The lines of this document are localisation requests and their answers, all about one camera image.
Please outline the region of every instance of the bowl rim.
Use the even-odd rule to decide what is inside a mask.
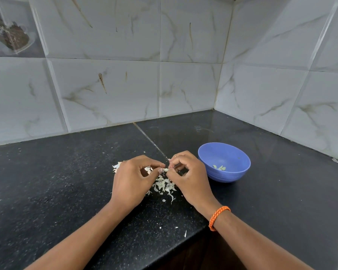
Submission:
[[[248,158],[248,160],[249,160],[249,166],[248,166],[248,168],[246,168],[246,169],[244,169],[244,170],[242,170],[242,171],[222,171],[222,170],[220,170],[220,169],[217,169],[217,168],[214,168],[214,167],[209,166],[207,163],[205,163],[205,162],[202,160],[202,158],[201,158],[200,155],[199,155],[199,150],[200,150],[200,148],[203,147],[203,146],[205,146],[205,145],[207,145],[207,144],[223,144],[223,145],[227,145],[227,146],[236,148],[237,150],[239,150],[239,151],[241,151],[243,154],[245,154],[245,156]],[[199,147],[199,149],[198,149],[198,157],[199,157],[199,160],[202,161],[202,162],[203,162],[205,165],[207,165],[209,168],[211,168],[211,169],[213,169],[213,170],[216,170],[216,171],[219,171],[219,172],[224,172],[224,173],[232,173],[232,174],[233,174],[233,173],[242,173],[242,172],[246,172],[246,171],[250,168],[250,166],[252,165],[252,162],[251,162],[249,156],[248,156],[244,151],[242,151],[241,149],[239,149],[239,148],[237,148],[237,147],[235,147],[235,146],[233,146],[233,145],[230,145],[230,144],[227,144],[227,143],[222,143],[222,142],[208,142],[208,143],[205,143],[205,144],[201,145],[201,146]]]

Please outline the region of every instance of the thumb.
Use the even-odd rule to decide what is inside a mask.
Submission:
[[[175,171],[174,168],[170,168],[167,172],[167,177],[170,181],[173,181],[179,188],[183,178]]]
[[[153,184],[161,173],[163,173],[163,168],[155,168],[145,179]]]

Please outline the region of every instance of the orange bracelet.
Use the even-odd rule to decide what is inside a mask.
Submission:
[[[223,206],[223,207],[219,208],[219,209],[213,214],[213,216],[211,217],[211,219],[210,219],[210,221],[209,221],[209,228],[210,228],[211,231],[216,231],[216,229],[213,227],[213,224],[214,224],[214,222],[215,222],[215,219],[219,216],[220,213],[222,213],[222,212],[223,212],[224,210],[226,210],[226,209],[229,210],[229,211],[231,212],[231,210],[230,210],[229,207]]]

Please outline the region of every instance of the hand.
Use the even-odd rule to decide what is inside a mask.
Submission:
[[[145,167],[154,170],[148,175]],[[129,213],[143,200],[155,179],[163,172],[165,164],[145,155],[123,161],[114,176],[113,192],[110,203],[114,203]]]
[[[169,162],[167,177],[180,188],[185,199],[209,220],[221,204],[212,193],[204,164],[189,151],[175,154]],[[176,170],[184,167],[189,171],[180,176]]]

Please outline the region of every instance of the marble tile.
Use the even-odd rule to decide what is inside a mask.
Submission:
[[[160,60],[221,63],[233,0],[161,0]]]
[[[215,109],[280,134],[306,76],[302,70],[226,63]]]
[[[338,158],[338,73],[309,72],[282,136]]]
[[[66,131],[49,77],[45,59],[0,57],[0,144]]]
[[[161,117],[214,107],[221,64],[160,62]]]
[[[159,62],[48,59],[70,132],[158,117]]]
[[[338,72],[338,9],[311,70]]]
[[[333,4],[334,0],[236,1],[224,62],[308,70]]]
[[[160,0],[30,0],[46,56],[159,60]]]

